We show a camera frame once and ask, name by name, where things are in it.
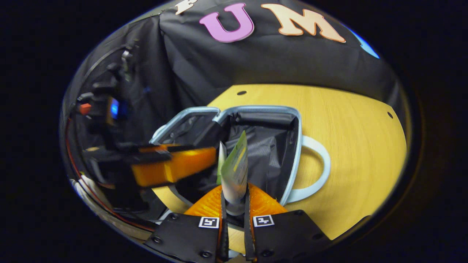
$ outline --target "pink letter u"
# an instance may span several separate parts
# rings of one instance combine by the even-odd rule
[[[245,3],[227,6],[224,11],[231,12],[239,22],[240,27],[234,31],[226,31],[218,20],[219,13],[214,12],[200,19],[200,24],[205,25],[211,36],[223,43],[231,43],[250,36],[254,32],[254,23],[244,10]]]

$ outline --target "orange object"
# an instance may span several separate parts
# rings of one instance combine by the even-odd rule
[[[141,152],[167,149],[166,145],[146,148]],[[175,183],[182,178],[203,171],[216,162],[214,147],[172,153],[172,159],[157,163],[132,165],[137,184],[141,187]]]
[[[217,186],[194,203],[184,214],[221,218],[221,191],[221,185]]]
[[[86,103],[80,105],[80,113],[81,115],[87,115],[91,111],[91,104]]]
[[[264,215],[276,215],[281,213],[286,213],[288,210],[280,205],[275,199],[270,195],[265,193],[262,189],[254,186],[249,183],[249,194],[250,194],[250,232],[252,233],[252,239],[255,244],[255,235],[254,235],[254,216],[264,216]]]

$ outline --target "letter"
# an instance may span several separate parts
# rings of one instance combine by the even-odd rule
[[[279,4],[262,4],[261,7],[271,10],[276,18],[278,18],[281,24],[279,32],[285,36],[300,36],[304,34],[304,31],[294,25],[294,21],[313,36],[315,36],[317,25],[320,28],[320,35],[322,35],[322,37],[341,43],[346,42],[346,40],[325,20],[323,15],[319,13],[303,9],[304,14],[300,15]]]
[[[234,31],[226,31],[219,22],[218,12],[211,13],[200,19],[200,24],[205,25],[211,36],[222,43],[231,43],[250,36],[254,32],[254,23],[244,10],[245,3],[237,3],[224,8],[224,11],[233,13],[240,26]]]
[[[195,3],[197,0],[184,0],[175,6],[177,7],[177,12],[176,15],[182,13],[183,11],[189,9],[190,7],[193,6],[193,3]]]

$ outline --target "paper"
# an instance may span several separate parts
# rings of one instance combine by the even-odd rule
[[[247,135],[242,132],[232,152],[218,165],[224,197],[231,204],[240,204],[247,189]]]
[[[219,156],[218,156],[218,172],[216,174],[216,184],[221,184],[221,167],[223,166],[224,161],[226,160],[226,146],[222,142],[219,142]]]

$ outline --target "wooden table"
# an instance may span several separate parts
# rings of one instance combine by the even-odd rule
[[[240,91],[247,93],[237,95]],[[406,141],[398,117],[383,102],[329,88],[257,84],[232,86],[208,106],[225,110],[240,105],[298,109],[302,133],[328,150],[328,181],[311,197],[285,208],[304,210],[331,240],[372,215],[398,181],[406,157]],[[320,157],[302,148],[293,188],[311,185],[321,172]],[[173,212],[188,209],[168,187],[153,190]],[[243,231],[229,228],[229,248],[245,253]]]

